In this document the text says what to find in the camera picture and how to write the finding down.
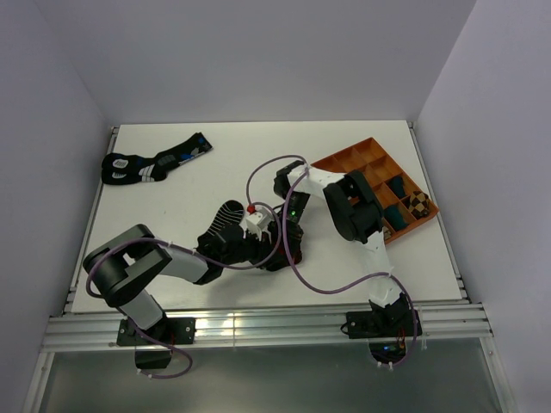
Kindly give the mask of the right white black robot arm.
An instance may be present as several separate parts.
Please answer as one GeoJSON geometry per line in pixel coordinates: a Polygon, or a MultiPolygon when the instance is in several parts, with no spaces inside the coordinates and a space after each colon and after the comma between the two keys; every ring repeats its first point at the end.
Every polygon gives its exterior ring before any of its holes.
{"type": "Polygon", "coordinates": [[[419,335],[421,327],[411,296],[393,275],[388,258],[381,203],[362,173],[355,170],[329,172],[297,160],[276,172],[274,192],[284,199],[282,242],[287,258],[291,257],[289,224],[300,220],[312,196],[325,201],[337,233],[361,247],[361,261],[367,273],[360,279],[337,289],[324,290],[310,284],[295,263],[290,262],[290,268],[301,284],[319,294],[335,295],[365,282],[371,310],[368,325],[361,327],[360,331],[366,337],[391,336],[401,330],[411,337],[419,335]]]}

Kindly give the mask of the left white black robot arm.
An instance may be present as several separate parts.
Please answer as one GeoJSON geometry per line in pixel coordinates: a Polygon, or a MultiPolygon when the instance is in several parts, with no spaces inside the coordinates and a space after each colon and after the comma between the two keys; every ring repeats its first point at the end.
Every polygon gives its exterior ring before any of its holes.
{"type": "Polygon", "coordinates": [[[86,292],[126,315],[131,334],[148,343],[168,342],[174,335],[173,324],[146,291],[156,276],[202,286],[242,262],[270,272],[288,264],[277,229],[258,236],[229,224],[199,236],[197,243],[195,250],[169,246],[147,226],[135,225],[85,257],[86,292]]]}

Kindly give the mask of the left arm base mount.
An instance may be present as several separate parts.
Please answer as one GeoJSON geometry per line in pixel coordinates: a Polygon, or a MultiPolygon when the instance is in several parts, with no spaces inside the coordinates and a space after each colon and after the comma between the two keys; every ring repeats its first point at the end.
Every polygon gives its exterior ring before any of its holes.
{"type": "MultiPolygon", "coordinates": [[[[164,317],[158,323],[143,332],[156,341],[170,345],[188,345],[195,339],[194,317],[164,317]]],[[[154,342],[141,336],[135,325],[128,319],[121,320],[116,345],[135,347],[154,345],[154,342]]]]}

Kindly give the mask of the black white striped sock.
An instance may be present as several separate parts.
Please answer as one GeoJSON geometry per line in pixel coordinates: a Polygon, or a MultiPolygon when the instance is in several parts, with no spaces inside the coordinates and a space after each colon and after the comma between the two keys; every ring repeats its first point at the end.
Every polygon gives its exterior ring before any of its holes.
{"type": "Polygon", "coordinates": [[[214,219],[207,230],[197,238],[197,251],[204,253],[211,241],[229,225],[240,225],[245,215],[245,208],[237,200],[228,200],[222,204],[214,215],[214,219]]]}

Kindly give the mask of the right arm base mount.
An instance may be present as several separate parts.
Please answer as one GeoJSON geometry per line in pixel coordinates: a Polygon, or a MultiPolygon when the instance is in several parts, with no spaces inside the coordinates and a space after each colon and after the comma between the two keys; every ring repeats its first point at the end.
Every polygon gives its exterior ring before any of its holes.
{"type": "Polygon", "coordinates": [[[350,339],[413,337],[423,333],[418,315],[409,311],[397,318],[389,318],[378,311],[349,311],[340,330],[350,339]]]}

